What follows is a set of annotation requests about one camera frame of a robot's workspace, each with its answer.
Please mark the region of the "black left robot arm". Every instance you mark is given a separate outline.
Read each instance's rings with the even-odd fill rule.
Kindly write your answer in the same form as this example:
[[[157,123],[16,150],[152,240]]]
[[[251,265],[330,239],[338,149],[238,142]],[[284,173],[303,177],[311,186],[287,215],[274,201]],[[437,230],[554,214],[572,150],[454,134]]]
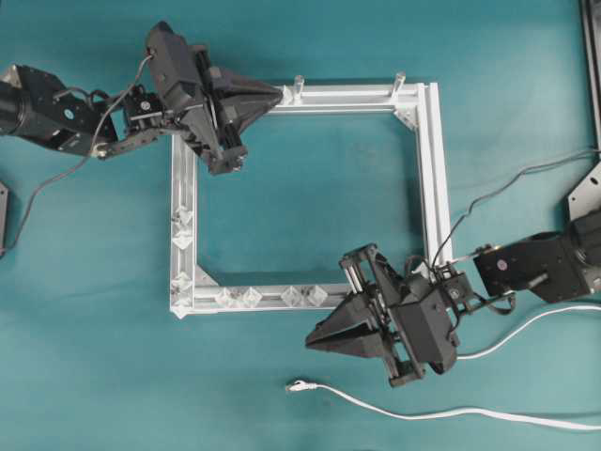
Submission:
[[[125,95],[86,93],[23,65],[1,77],[1,133],[43,148],[105,160],[176,135],[212,175],[241,169],[240,136],[273,109],[283,91],[210,62],[166,22],[146,36],[155,91],[136,84]]]

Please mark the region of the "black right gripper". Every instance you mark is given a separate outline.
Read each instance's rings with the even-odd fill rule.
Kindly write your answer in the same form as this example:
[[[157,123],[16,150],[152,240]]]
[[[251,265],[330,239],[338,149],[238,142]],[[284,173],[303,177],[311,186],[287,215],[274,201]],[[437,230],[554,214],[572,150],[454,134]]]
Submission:
[[[305,338],[309,350],[381,358],[392,387],[417,381],[429,366],[457,361],[457,336],[442,289],[421,274],[401,276],[374,244],[343,255],[354,293]]]

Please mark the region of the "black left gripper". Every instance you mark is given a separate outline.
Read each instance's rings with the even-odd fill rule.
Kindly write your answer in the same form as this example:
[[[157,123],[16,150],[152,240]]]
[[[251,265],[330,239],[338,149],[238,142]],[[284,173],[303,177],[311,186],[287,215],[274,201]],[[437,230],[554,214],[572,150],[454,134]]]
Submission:
[[[208,68],[165,21],[146,35],[146,50],[165,124],[210,174],[239,171],[247,150],[234,128],[248,128],[273,109],[283,99],[282,89],[225,68]]]

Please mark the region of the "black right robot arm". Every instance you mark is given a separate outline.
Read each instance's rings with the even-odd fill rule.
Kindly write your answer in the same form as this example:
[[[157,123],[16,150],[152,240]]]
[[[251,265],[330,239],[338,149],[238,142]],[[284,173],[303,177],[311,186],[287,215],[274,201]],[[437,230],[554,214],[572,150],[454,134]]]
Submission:
[[[521,290],[547,303],[599,291],[600,212],[560,232],[482,247],[473,261],[486,296],[452,263],[402,276],[373,243],[344,254],[339,265],[351,291],[307,335],[306,348],[379,358],[392,387],[423,378],[428,367],[442,374],[458,359],[456,330],[464,316],[481,308],[508,315]]]

